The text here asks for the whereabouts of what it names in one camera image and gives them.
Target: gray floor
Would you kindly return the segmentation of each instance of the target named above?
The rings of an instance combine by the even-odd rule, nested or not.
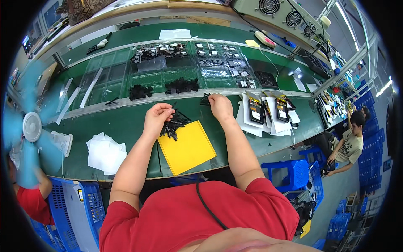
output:
[[[306,147],[299,147],[296,150],[280,150],[275,153],[262,156],[259,162],[278,162],[285,160],[304,159],[304,156],[298,154],[300,150]],[[273,173],[274,186],[281,183],[284,177],[284,171]],[[302,239],[295,239],[297,243],[312,246],[318,239],[325,239],[329,227],[330,219],[336,214],[336,208],[340,200],[345,199],[349,194],[359,192],[358,164],[355,163],[351,169],[343,173],[335,174],[331,177],[322,178],[324,199],[314,212],[312,218],[311,230]]]

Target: fluorescent light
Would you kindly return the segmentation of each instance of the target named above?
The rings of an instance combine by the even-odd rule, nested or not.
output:
[[[391,84],[392,84],[392,77],[389,76],[389,81],[386,85],[376,94],[376,97],[380,96]]]
[[[351,26],[350,26],[349,22],[347,21],[346,14],[344,14],[343,9],[342,9],[341,6],[339,5],[339,2],[336,2],[336,6],[337,6],[337,8],[339,9],[341,15],[343,16],[343,19],[344,19],[344,21],[346,22],[346,24],[347,24],[347,26],[348,26],[348,28],[349,28],[349,30],[350,30],[351,36],[353,37],[353,40],[355,41],[355,36],[354,36],[353,30],[351,29]]]

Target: cloth bag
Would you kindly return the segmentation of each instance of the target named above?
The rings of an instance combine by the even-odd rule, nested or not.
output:
[[[69,25],[73,26],[89,19],[116,0],[64,0],[56,9],[56,14],[67,13]]]

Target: cooling fan grille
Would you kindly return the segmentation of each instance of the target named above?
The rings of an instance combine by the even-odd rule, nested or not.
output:
[[[266,15],[274,15],[280,9],[279,0],[260,0],[259,10]]]
[[[293,10],[287,14],[284,23],[287,23],[287,25],[290,27],[296,27],[301,23],[301,21],[302,21],[301,15],[297,11]]]
[[[305,29],[303,30],[303,34],[305,37],[312,37],[316,32],[316,27],[314,25],[309,25],[307,27],[305,27]]]

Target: white fan base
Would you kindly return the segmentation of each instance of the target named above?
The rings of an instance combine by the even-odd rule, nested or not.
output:
[[[52,131],[51,134],[55,135],[54,142],[52,143],[64,154],[65,157],[69,157],[73,135],[66,135],[56,131]]]

